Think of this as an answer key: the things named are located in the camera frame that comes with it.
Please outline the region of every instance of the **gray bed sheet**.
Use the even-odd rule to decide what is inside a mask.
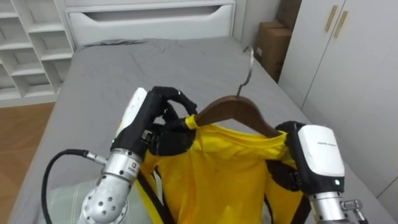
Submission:
[[[37,153],[20,189],[9,223],[38,223],[42,218],[40,188],[49,160],[67,148],[88,149],[107,156],[119,120],[137,87],[174,86],[198,104],[236,94],[248,74],[249,56],[230,38],[145,40],[131,45],[91,46],[72,58]],[[251,81],[241,93],[258,105],[276,126],[287,120],[309,123],[289,97],[255,62]],[[185,116],[177,106],[180,116]],[[221,125],[253,133],[234,121]],[[55,163],[49,190],[99,176],[101,167],[78,157]],[[395,223],[346,165],[346,198],[360,198],[370,223]]]

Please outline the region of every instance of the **metal hook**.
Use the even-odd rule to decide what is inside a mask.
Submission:
[[[247,85],[247,84],[249,83],[250,78],[251,78],[251,73],[253,72],[254,51],[253,51],[253,49],[252,49],[251,47],[246,47],[246,48],[243,50],[243,52],[246,52],[246,51],[248,51],[248,50],[250,50],[250,67],[249,67],[248,77],[246,78],[246,81],[245,81],[244,83],[240,84],[236,96],[239,96],[239,95],[241,94],[242,87],[244,87],[245,85]]]

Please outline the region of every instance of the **white bookshelf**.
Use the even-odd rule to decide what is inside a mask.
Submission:
[[[0,107],[55,101],[72,55],[53,0],[0,0]]]

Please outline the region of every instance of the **wardrobe door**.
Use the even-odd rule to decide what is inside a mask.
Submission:
[[[347,0],[302,108],[374,195],[397,176],[398,1]]]
[[[279,78],[301,108],[345,0],[303,0]]]

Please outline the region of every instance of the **yellow shirt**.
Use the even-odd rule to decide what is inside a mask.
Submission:
[[[284,142],[276,138],[245,134],[211,124],[197,127],[191,148],[180,155],[158,157],[147,153],[141,172],[155,189],[151,176],[157,168],[164,198],[176,223],[260,223],[266,195],[276,224],[291,223],[303,194],[277,185],[268,173],[266,159],[295,167]],[[162,223],[153,204],[140,195],[154,223]]]

